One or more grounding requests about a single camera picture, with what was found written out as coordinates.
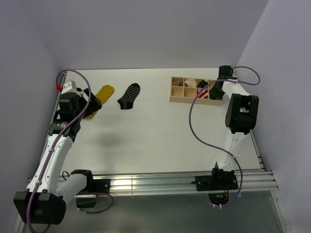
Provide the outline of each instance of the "sock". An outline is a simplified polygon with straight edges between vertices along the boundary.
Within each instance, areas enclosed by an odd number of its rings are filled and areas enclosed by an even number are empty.
[[[207,85],[208,83],[206,81],[200,81],[197,85],[198,88],[203,88]]]
[[[208,97],[208,90],[205,89],[205,90],[199,95],[198,98],[207,99],[207,97]]]
[[[124,95],[120,99],[117,100],[121,109],[132,109],[134,100],[138,96],[139,92],[140,92],[140,86],[137,83],[131,84],[127,88]]]

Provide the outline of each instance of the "metal frame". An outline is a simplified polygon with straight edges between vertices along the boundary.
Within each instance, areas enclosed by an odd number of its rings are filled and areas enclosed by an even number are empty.
[[[211,172],[160,173],[140,175],[95,175],[94,179],[111,179],[112,196],[176,195],[195,194],[196,186],[191,184],[195,176],[211,175]],[[278,190],[273,173],[270,171],[243,172],[242,192]]]
[[[280,192],[278,190],[274,190],[274,191],[271,191],[271,195],[273,198],[274,205],[276,207],[278,218],[280,219],[283,232],[293,233],[293,230],[291,228],[289,219],[287,217],[283,202],[281,200]]]

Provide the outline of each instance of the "yellow sock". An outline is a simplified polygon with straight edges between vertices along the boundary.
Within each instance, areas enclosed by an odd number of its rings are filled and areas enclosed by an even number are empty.
[[[106,101],[109,99],[110,96],[112,96],[112,94],[115,92],[115,89],[112,86],[109,85],[105,85],[103,86],[100,91],[95,95],[96,98],[101,100],[102,105],[104,103],[106,103]],[[89,115],[88,117],[86,117],[85,119],[91,119],[95,116],[95,114],[97,113],[94,112],[93,114]]]

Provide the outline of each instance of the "cable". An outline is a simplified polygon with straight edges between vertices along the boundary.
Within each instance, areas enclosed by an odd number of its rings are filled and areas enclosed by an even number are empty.
[[[104,211],[106,211],[106,210],[109,210],[110,207],[113,205],[114,198],[113,198],[113,196],[111,196],[111,195],[108,194],[108,193],[85,193],[85,194],[88,194],[88,195],[104,195],[104,196],[108,196],[108,197],[111,198],[111,203],[110,203],[110,205],[108,205],[108,207],[104,208],[103,210],[91,212],[91,211],[86,211],[86,210],[84,210],[84,209],[78,209],[79,211],[81,211],[81,212],[83,212],[83,213],[85,213],[85,214],[99,214],[99,213],[102,213],[102,212],[104,212]]]
[[[257,82],[257,83],[248,83],[248,82],[244,82],[244,81],[238,81],[238,83],[243,83],[243,84],[253,85],[253,86],[258,85],[258,84],[260,83],[261,78],[260,78],[259,74],[258,74],[254,69],[252,69],[252,68],[250,68],[250,67],[244,67],[244,66],[233,67],[232,69],[236,69],[236,68],[246,68],[246,69],[250,69],[250,70],[253,71],[253,72],[257,75],[257,77],[258,77],[258,82]],[[239,189],[238,189],[238,193],[237,193],[237,195],[236,195],[232,200],[230,200],[227,204],[222,205],[222,207],[225,207],[225,206],[230,205],[232,202],[234,202],[234,201],[238,198],[238,196],[240,195],[240,192],[241,192],[241,189],[242,189],[242,183],[243,183],[243,172],[242,172],[242,168],[241,168],[241,166],[240,166],[238,160],[234,157],[234,155],[233,155],[231,152],[225,150],[224,148],[221,148],[221,147],[212,145],[212,144],[207,143],[207,142],[203,141],[202,139],[200,139],[200,138],[195,134],[195,132],[194,132],[194,130],[193,130],[193,127],[192,127],[192,122],[191,122],[192,109],[193,109],[194,103],[196,102],[196,100],[198,99],[198,97],[202,94],[202,92],[203,92],[206,88],[208,88],[210,85],[212,85],[212,84],[214,84],[214,83],[218,83],[218,82],[236,83],[236,81],[233,81],[233,80],[217,79],[217,80],[212,81],[211,83],[207,84],[205,87],[203,87],[203,88],[199,91],[199,93],[196,95],[196,97],[194,98],[194,100],[193,100],[193,102],[192,102],[192,104],[191,104],[191,107],[190,107],[190,110],[189,110],[189,126],[190,126],[190,130],[191,130],[193,136],[194,136],[199,142],[201,142],[201,143],[203,143],[204,145],[207,145],[207,146],[209,146],[209,147],[213,147],[213,148],[215,148],[215,149],[221,150],[221,151],[227,153],[228,155],[230,155],[230,156],[234,159],[234,161],[236,162],[236,164],[237,164],[237,166],[238,166],[238,168],[239,168],[239,170],[240,170],[240,173],[241,173],[241,180],[240,180],[240,186],[239,186]]]
[[[67,171],[63,171],[62,172],[62,177],[64,178],[64,180],[66,181],[67,179],[64,177],[64,173],[66,173],[68,175],[68,178],[70,177],[69,173]]]
[[[47,158],[46,158],[46,160],[45,160],[45,162],[44,162],[43,168],[42,168],[42,170],[41,170],[41,172],[40,172],[40,175],[39,175],[39,177],[38,177],[38,182],[35,184],[35,188],[34,188],[32,194],[31,194],[31,196],[30,196],[30,199],[29,199],[29,202],[28,202],[28,206],[27,206],[27,215],[26,215],[27,225],[28,225],[28,227],[29,227],[29,230],[30,230],[32,233],[38,233],[38,232],[36,232],[36,231],[33,229],[32,225],[31,225],[31,221],[30,221],[30,210],[31,210],[31,205],[32,205],[33,200],[34,200],[35,193],[37,192],[37,190],[38,190],[38,188],[39,188],[39,186],[40,186],[40,183],[41,183],[41,181],[42,181],[42,178],[43,178],[43,176],[44,176],[45,170],[47,169],[47,166],[48,166],[49,161],[50,161],[50,159],[51,159],[53,150],[54,150],[54,148],[55,148],[55,146],[56,146],[58,140],[59,140],[60,137],[63,135],[63,133],[64,133],[77,119],[79,119],[79,118],[83,115],[83,113],[86,111],[86,109],[87,109],[87,107],[88,107],[88,105],[89,105],[89,103],[90,103],[90,101],[91,101],[91,87],[90,87],[90,85],[89,85],[89,83],[88,83],[86,77],[85,77],[83,74],[81,74],[80,72],[78,72],[78,71],[76,71],[76,70],[74,70],[74,69],[67,69],[67,70],[63,70],[63,71],[59,72],[59,74],[58,74],[57,77],[56,77],[56,88],[57,88],[57,90],[58,90],[58,91],[61,91],[60,84],[58,84],[58,78],[59,78],[59,76],[60,76],[62,73],[66,72],[66,71],[74,72],[74,73],[80,75],[80,76],[84,79],[84,81],[86,82],[87,87],[88,87],[88,99],[87,99],[87,102],[86,102],[86,105],[85,105],[84,109],[79,113],[79,115],[76,116],[71,122],[69,122],[69,123],[65,126],[65,128],[57,135],[57,137],[55,138],[55,140],[54,140],[54,142],[53,142],[53,144],[52,144],[52,146],[51,146],[51,149],[52,149],[52,150],[48,153],[48,156],[47,156]],[[45,232],[47,232],[47,230],[50,228],[50,226],[51,226],[51,225],[49,224],[49,225],[46,227],[46,229],[45,229],[44,231],[40,232],[40,233],[45,233]]]

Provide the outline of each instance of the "white table surface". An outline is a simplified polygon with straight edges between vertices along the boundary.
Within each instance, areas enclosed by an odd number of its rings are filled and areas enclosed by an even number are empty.
[[[114,94],[91,120],[83,119],[62,170],[90,169],[93,174],[158,173],[212,170],[220,154],[192,135],[190,104],[169,102],[171,76],[216,79],[217,68],[80,70],[96,94],[111,85]],[[83,79],[69,72],[67,80],[86,88]],[[140,94],[131,110],[121,110],[117,100],[132,83]],[[222,146],[228,129],[222,106],[195,105],[193,127],[199,137]],[[260,169],[251,136],[241,145],[242,169]]]

